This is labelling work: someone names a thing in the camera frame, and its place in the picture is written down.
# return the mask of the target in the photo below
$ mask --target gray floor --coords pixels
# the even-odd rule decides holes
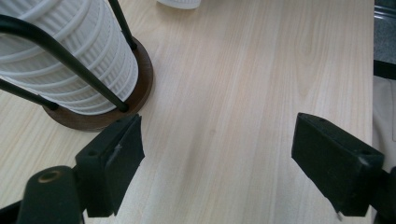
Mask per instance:
[[[396,0],[378,2],[386,2],[387,6],[396,7]],[[391,17],[375,13],[374,59],[396,63],[396,15]]]

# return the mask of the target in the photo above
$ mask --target white cylindrical filter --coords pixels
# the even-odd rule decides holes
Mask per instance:
[[[122,101],[132,93],[137,82],[136,58],[103,0],[0,0],[1,10],[27,18],[52,35]],[[79,114],[96,115],[115,108],[40,47],[0,35],[0,48],[2,40],[17,46],[0,52],[0,75],[8,81]]]
[[[157,0],[158,2],[169,7],[176,7],[181,9],[197,8],[201,4],[201,0]]]

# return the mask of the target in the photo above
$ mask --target wooden base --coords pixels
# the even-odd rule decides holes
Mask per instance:
[[[116,108],[105,114],[87,116],[77,114],[62,106],[59,106],[56,110],[50,110],[43,106],[47,114],[55,121],[68,128],[94,132],[101,131],[117,119],[137,113],[149,97],[154,79],[154,72],[146,49],[135,38],[134,42],[137,45],[137,49],[133,50],[133,53],[137,60],[139,73],[134,91],[125,101],[129,106],[127,112],[122,113]]]

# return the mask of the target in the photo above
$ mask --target screw hole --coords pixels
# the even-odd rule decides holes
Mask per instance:
[[[59,172],[59,171],[50,171],[50,172],[47,172],[47,173],[41,175],[38,178],[38,182],[42,183],[42,184],[46,184],[46,183],[49,183],[49,182],[51,182],[53,180],[58,179],[59,176],[61,176],[61,172]]]

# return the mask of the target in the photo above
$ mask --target wooden tabletop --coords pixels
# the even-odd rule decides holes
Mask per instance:
[[[120,1],[155,78],[146,158],[119,214],[87,223],[340,223],[290,157],[298,112],[370,144],[372,0]],[[36,172],[74,166],[97,133],[0,91],[0,206]],[[370,215],[343,223],[370,223]]]

